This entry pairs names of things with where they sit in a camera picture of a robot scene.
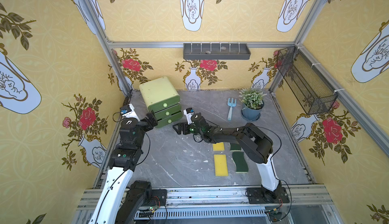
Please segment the green yellow sponge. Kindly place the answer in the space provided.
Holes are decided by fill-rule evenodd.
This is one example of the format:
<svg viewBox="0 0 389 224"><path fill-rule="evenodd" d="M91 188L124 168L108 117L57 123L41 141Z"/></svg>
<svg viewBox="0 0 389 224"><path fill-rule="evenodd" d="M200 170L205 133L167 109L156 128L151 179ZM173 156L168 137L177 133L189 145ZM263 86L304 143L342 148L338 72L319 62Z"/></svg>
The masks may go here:
<svg viewBox="0 0 389 224"><path fill-rule="evenodd" d="M230 151L231 152L238 152L238 151L241 151L242 148L239 144L233 144L233 143L230 143Z"/></svg>
<svg viewBox="0 0 389 224"><path fill-rule="evenodd" d="M236 166L236 173L247 173L249 171L243 152L233 152L232 157Z"/></svg>

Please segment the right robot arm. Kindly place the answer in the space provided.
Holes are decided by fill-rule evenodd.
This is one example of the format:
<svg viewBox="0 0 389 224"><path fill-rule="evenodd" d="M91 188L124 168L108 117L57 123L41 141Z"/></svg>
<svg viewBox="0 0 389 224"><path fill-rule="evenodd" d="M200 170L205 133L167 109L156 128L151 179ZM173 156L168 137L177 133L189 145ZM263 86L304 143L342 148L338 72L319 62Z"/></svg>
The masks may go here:
<svg viewBox="0 0 389 224"><path fill-rule="evenodd" d="M200 114L190 113L186 123L173 125L177 134L199 137L209 144L233 143L241 147L259 171L261 187L248 188L246 195L254 203L290 203L290 194L282 186L273 165L273 141L252 123L235 128L211 126Z"/></svg>

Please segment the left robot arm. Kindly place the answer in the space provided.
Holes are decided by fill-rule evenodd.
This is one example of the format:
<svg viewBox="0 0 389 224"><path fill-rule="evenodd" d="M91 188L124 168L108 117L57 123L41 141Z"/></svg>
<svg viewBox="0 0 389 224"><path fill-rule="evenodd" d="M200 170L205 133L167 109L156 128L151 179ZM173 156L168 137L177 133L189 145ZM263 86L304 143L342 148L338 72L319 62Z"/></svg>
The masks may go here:
<svg viewBox="0 0 389 224"><path fill-rule="evenodd" d="M108 160L105 184L90 224L129 224L140 206L151 198L151 183L136 181L130 188L124 203L122 198L143 154L144 137L158 125L154 112L138 119L134 113L121 120L120 143Z"/></svg>

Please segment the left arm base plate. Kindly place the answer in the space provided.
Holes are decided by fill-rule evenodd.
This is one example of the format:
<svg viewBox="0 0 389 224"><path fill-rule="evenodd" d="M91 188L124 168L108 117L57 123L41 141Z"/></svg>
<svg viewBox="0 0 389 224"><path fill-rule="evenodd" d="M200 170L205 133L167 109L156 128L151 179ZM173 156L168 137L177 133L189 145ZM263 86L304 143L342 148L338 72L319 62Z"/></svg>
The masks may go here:
<svg viewBox="0 0 389 224"><path fill-rule="evenodd" d="M166 189L152 189L150 197L144 203L144 206L165 206L167 202Z"/></svg>

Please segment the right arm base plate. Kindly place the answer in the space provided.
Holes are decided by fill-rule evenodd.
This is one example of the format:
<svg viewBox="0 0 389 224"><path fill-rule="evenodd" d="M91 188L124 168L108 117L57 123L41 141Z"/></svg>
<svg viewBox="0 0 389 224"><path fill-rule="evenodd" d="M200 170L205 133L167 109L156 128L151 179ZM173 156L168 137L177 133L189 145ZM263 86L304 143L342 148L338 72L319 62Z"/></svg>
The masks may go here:
<svg viewBox="0 0 389 224"><path fill-rule="evenodd" d="M275 191L265 188L247 188L245 195L250 204L289 204L289 195L284 187Z"/></svg>

